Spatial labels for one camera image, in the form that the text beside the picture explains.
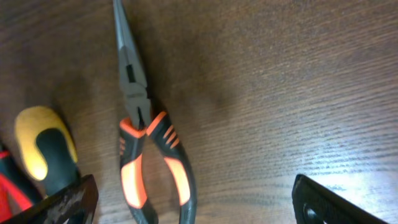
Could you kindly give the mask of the red handled small cutting pliers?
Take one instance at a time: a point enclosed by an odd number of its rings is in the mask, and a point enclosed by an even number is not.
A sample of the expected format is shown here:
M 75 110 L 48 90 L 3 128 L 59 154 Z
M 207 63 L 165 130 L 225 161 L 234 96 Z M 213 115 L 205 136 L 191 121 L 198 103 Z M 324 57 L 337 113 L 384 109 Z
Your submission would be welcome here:
M 43 200 L 38 189 L 1 144 L 1 222 L 13 217 L 9 197 L 17 203 L 22 212 Z

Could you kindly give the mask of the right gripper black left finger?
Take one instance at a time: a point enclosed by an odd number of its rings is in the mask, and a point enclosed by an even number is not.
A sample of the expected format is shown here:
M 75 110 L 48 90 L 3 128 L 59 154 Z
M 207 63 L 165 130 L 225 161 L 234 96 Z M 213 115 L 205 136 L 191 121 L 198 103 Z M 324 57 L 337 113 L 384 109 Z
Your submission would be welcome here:
M 93 175 L 86 175 L 6 223 L 92 224 L 98 203 L 98 188 Z

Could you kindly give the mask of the yellow black stubby screwdriver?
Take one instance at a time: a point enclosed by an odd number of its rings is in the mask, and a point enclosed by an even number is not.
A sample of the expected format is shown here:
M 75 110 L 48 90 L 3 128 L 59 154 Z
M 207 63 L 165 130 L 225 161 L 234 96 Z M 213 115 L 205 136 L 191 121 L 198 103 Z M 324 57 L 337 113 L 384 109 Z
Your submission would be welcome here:
M 80 179 L 72 136 L 61 117 L 46 106 L 22 110 L 15 136 L 24 168 L 52 196 Z

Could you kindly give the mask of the orange black long nose pliers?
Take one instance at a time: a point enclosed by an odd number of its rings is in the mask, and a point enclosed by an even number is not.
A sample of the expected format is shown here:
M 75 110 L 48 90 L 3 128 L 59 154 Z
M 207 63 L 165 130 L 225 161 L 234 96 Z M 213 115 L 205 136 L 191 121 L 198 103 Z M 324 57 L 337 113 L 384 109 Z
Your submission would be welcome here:
M 178 192 L 180 223 L 194 224 L 197 187 L 192 167 L 170 116 L 153 107 L 147 79 L 124 6 L 113 1 L 119 57 L 119 86 L 128 116 L 119 123 L 120 177 L 124 198 L 137 223 L 158 223 L 142 174 L 143 145 L 150 137 L 171 171 Z

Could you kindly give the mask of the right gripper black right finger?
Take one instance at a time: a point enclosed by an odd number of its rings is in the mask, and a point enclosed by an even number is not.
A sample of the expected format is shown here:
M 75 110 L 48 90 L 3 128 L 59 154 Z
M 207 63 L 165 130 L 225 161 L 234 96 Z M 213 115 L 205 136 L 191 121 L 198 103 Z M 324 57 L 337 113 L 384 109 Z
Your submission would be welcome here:
M 298 224 L 384 223 L 303 174 L 295 178 L 292 203 Z

